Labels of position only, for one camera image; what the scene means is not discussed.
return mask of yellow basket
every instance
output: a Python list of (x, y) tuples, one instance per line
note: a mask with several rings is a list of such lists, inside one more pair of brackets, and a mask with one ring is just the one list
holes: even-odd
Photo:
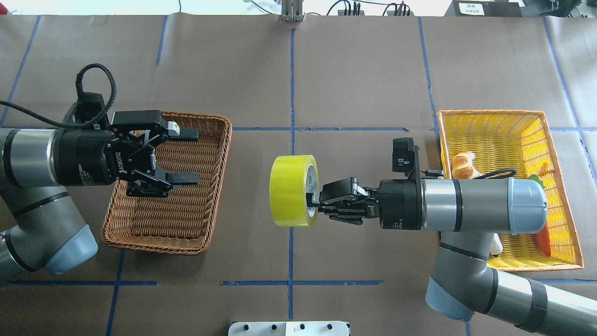
[(551, 256), (535, 244), (532, 235), (501, 234), (504, 252), (488, 265), (503, 271), (549, 271), (583, 268), (583, 255), (564, 190), (558, 156), (545, 114), (541, 111), (439, 111), (442, 164), (451, 178), (454, 156), (476, 154), (481, 173), (512, 167), (516, 178), (536, 174), (547, 194), (547, 230)]

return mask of tape roll core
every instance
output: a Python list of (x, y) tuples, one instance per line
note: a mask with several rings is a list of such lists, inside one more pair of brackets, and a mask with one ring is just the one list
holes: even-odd
[(279, 156), (269, 178), (269, 204), (279, 227), (312, 227), (317, 208), (307, 207), (306, 193), (317, 191), (317, 164), (312, 155)]

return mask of brown wicker basket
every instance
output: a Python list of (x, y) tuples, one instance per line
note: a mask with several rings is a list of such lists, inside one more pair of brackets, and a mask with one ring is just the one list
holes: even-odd
[(166, 142), (158, 164), (170, 172), (199, 172), (199, 185), (172, 190), (167, 198), (127, 197), (118, 181), (101, 228), (108, 246), (176, 255), (198, 255), (210, 244), (232, 137), (232, 125), (218, 115), (162, 112), (180, 127), (196, 127), (199, 142)]

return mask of red object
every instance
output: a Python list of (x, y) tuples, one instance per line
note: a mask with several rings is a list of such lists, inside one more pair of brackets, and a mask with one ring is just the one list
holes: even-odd
[(552, 247), (549, 244), (549, 232), (547, 232), (547, 225), (545, 225), (538, 233), (533, 234), (533, 240), (535, 240), (535, 244), (537, 244), (537, 246), (546, 256), (552, 255)]

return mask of basket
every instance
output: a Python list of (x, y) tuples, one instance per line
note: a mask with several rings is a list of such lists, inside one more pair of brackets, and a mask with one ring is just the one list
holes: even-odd
[(516, 178), (536, 174), (547, 194), (547, 230), (551, 256), (535, 244), (532, 235), (501, 234), (504, 251), (491, 257), (490, 267), (503, 271), (549, 271), (583, 268), (583, 255), (564, 190), (558, 156), (545, 114), (540, 111), (439, 111), (442, 164), (451, 178), (454, 156), (476, 154), (481, 173), (512, 167)]
[(199, 185), (172, 190), (167, 198), (128, 197), (117, 181), (101, 228), (114, 248), (198, 255), (210, 244), (232, 137), (232, 125), (217, 115), (162, 112), (180, 127), (196, 127), (199, 142), (166, 142), (158, 164), (170, 172), (199, 172)]

